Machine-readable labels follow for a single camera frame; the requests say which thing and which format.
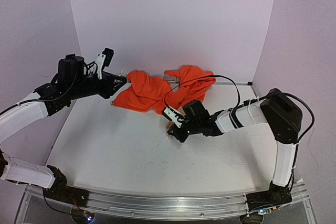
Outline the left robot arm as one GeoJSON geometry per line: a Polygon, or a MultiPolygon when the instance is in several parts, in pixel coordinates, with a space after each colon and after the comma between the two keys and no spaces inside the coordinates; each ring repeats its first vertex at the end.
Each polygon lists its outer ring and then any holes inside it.
{"type": "MultiPolygon", "coordinates": [[[[73,100],[99,95],[113,96],[127,83],[126,77],[105,72],[114,51],[105,48],[95,61],[85,63],[82,56],[66,55],[58,62],[58,72],[50,83],[36,88],[26,98],[1,112],[1,142],[30,124],[50,117],[73,100]]],[[[39,186],[48,199],[84,207],[89,192],[68,185],[66,176],[51,165],[36,165],[1,152],[1,179],[17,184],[39,186]]]]}

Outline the clear nail polish bottle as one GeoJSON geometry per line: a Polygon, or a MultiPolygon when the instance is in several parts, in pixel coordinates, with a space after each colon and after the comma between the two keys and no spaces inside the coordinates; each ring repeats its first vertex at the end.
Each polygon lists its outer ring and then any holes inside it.
{"type": "Polygon", "coordinates": [[[120,70],[118,73],[117,73],[118,76],[122,76],[122,77],[126,77],[128,74],[126,72],[124,72],[123,70],[120,70]]]}

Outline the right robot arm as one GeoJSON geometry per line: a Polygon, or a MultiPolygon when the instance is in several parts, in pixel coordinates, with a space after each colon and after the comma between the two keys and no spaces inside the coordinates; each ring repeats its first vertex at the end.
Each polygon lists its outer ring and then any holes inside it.
{"type": "Polygon", "coordinates": [[[184,143],[190,135],[221,136],[233,130],[265,124],[276,141],[275,170],[268,190],[246,195],[248,211],[263,212],[292,201],[291,190],[301,130],[302,110],[279,89],[249,99],[233,108],[210,114],[201,101],[183,106],[184,113],[167,106],[163,115],[172,122],[169,136],[184,143]]]}

